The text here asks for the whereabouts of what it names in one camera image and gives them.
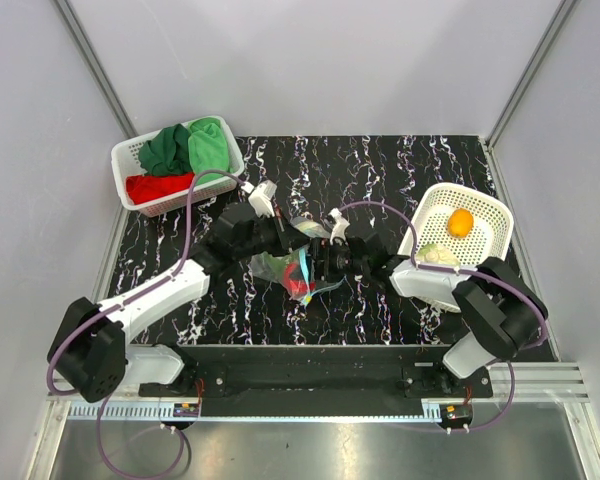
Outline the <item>clear zip top bag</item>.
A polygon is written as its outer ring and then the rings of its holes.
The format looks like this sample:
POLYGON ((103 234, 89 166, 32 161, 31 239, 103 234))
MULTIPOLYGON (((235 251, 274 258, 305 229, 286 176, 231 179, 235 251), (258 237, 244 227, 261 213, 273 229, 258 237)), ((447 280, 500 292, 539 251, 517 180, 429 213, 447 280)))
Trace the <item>clear zip top bag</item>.
POLYGON ((338 281, 319 279, 312 264, 313 257, 308 246, 304 246, 282 257, 269 253, 255 255, 249 268, 254 277, 282 285, 292 300, 308 305, 315 296, 334 290, 344 282, 344 278, 338 281))

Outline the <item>fake white cauliflower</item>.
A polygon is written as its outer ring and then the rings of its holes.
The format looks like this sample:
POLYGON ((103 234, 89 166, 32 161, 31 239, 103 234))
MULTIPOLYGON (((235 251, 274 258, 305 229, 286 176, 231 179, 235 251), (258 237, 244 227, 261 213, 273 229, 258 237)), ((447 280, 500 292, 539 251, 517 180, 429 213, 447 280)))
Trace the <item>fake white cauliflower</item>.
POLYGON ((418 263, 432 265, 446 265, 451 267, 460 265, 460 261, 449 248, 436 243, 423 245, 416 253, 415 259, 418 263))

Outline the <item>fake orange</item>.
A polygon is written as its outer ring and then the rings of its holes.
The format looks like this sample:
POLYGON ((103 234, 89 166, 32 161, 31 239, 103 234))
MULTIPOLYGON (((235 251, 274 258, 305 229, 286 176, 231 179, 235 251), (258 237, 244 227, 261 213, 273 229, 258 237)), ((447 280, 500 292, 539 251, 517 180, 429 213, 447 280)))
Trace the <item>fake orange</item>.
POLYGON ((473 229, 474 217, 467 209, 456 209, 448 218, 447 231, 455 238, 465 238, 473 229))

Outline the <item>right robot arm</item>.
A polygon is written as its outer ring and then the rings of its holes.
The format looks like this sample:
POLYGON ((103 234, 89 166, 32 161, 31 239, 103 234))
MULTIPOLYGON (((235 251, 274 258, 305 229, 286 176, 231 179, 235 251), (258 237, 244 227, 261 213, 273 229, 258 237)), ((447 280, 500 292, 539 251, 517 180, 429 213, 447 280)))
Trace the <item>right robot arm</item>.
POLYGON ((424 264, 360 238, 313 239, 309 256, 319 280, 360 275, 388 294, 427 298, 460 310, 469 332, 450 347, 433 374, 443 395, 460 394, 478 369, 512 360, 533 340, 547 338, 546 306, 499 258, 472 268, 424 264))

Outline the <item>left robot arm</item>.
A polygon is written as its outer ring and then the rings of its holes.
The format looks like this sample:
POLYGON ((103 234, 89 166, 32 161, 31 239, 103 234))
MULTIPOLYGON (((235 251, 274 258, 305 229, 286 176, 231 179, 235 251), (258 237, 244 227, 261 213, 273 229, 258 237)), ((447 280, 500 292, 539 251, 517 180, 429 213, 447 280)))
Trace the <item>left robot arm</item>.
POLYGON ((162 274, 117 297, 99 303, 80 298, 67 308, 47 355, 49 391, 63 393, 53 381, 59 373, 71 386, 67 392, 89 403, 122 385, 163 385, 173 395, 188 394, 196 372, 184 355, 164 345, 138 346, 134 339, 173 310, 206 296, 240 262, 261 253, 285 256, 309 242, 279 210, 267 217, 247 203, 229 205, 162 274))

